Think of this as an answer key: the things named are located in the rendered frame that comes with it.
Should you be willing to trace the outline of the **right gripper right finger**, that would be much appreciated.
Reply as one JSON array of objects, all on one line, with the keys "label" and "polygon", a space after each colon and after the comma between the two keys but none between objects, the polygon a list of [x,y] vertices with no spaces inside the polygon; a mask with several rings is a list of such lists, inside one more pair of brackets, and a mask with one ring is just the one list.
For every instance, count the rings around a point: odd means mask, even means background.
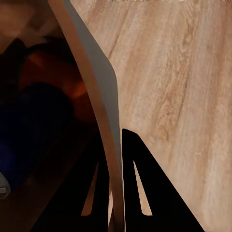
[{"label": "right gripper right finger", "polygon": [[[122,129],[125,232],[205,232],[140,136]],[[134,163],[152,216],[142,213]]]}]

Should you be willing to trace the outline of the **can of soda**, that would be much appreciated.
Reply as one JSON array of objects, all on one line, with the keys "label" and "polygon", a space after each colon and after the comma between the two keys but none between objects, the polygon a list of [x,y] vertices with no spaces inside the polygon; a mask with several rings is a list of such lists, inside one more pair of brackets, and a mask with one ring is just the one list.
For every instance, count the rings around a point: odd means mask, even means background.
[{"label": "can of soda", "polygon": [[53,85],[70,101],[74,119],[82,123],[97,123],[78,66],[71,61],[45,49],[36,48],[21,58],[15,78],[20,91],[34,82]]},{"label": "can of soda", "polygon": [[74,119],[60,90],[30,85],[0,105],[0,199],[26,182]]}]

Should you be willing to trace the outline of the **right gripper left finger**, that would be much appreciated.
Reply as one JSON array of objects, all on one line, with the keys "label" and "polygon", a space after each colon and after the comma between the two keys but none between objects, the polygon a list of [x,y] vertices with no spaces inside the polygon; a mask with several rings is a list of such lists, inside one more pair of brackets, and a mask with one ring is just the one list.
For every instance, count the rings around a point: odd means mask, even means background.
[{"label": "right gripper left finger", "polygon": [[[97,167],[91,214],[82,216]],[[30,232],[108,232],[109,170],[100,132],[96,133]]]}]

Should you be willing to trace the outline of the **trash can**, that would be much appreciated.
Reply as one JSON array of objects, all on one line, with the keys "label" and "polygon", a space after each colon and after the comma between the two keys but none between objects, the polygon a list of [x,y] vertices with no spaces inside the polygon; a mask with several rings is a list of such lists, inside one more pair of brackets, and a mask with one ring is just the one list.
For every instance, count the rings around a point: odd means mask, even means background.
[{"label": "trash can", "polygon": [[[26,182],[0,199],[0,232],[30,232],[81,153],[98,132],[113,208],[108,232],[125,232],[118,90],[115,71],[70,0],[0,0],[0,105],[20,92],[21,58],[42,48],[78,66],[97,123],[69,124]],[[82,216],[91,214],[97,164]]]}]

